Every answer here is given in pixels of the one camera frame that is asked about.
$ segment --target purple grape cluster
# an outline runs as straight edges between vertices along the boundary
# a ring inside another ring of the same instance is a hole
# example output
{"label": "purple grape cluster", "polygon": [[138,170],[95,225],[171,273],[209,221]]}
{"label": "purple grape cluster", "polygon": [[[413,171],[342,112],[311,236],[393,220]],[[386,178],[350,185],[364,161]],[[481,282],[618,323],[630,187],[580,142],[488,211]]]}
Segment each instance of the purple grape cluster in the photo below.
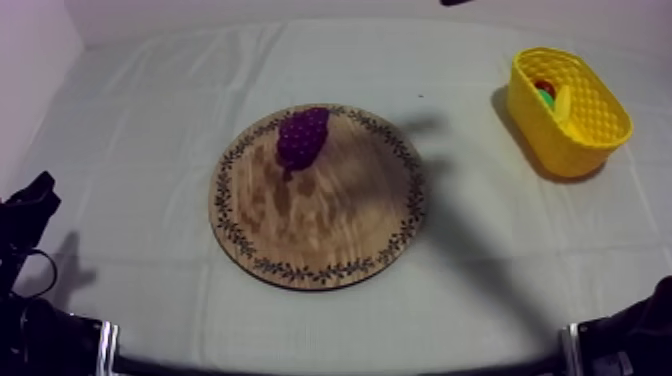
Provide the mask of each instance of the purple grape cluster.
{"label": "purple grape cluster", "polygon": [[278,161],[285,176],[310,167],[327,139],[329,109],[313,107],[285,120],[278,131]]}

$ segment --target white tablecloth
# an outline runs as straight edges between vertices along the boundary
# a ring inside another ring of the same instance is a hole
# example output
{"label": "white tablecloth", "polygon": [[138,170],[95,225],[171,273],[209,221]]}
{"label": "white tablecloth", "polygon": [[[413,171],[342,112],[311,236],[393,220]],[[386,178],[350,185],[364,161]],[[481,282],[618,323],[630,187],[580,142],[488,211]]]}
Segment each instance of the white tablecloth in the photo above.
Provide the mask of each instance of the white tablecloth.
{"label": "white tablecloth", "polygon": [[[501,107],[515,52],[583,56],[635,123],[604,170],[539,177]],[[86,52],[15,188],[49,170],[63,199],[41,247],[59,307],[119,324],[122,351],[247,371],[458,370],[526,359],[561,326],[648,296],[672,271],[672,65],[473,24],[293,21]],[[380,275],[306,294],[235,266],[207,218],[213,167],[253,121],[310,102],[404,129],[430,161],[425,229]],[[37,289],[32,260],[19,290]]]}

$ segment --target wood grain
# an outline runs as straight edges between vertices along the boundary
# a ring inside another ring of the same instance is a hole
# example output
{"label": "wood grain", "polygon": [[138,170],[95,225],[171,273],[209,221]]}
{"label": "wood grain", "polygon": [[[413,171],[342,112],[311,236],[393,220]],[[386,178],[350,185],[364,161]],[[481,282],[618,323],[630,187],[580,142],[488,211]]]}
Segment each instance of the wood grain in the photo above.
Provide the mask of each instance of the wood grain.
{"label": "wood grain", "polygon": [[[295,111],[330,109],[314,164],[283,179],[277,126]],[[227,149],[213,174],[210,220],[224,251],[274,285],[325,290],[393,262],[424,217],[425,184],[413,146],[392,124],[346,106],[313,104],[263,118]]]}

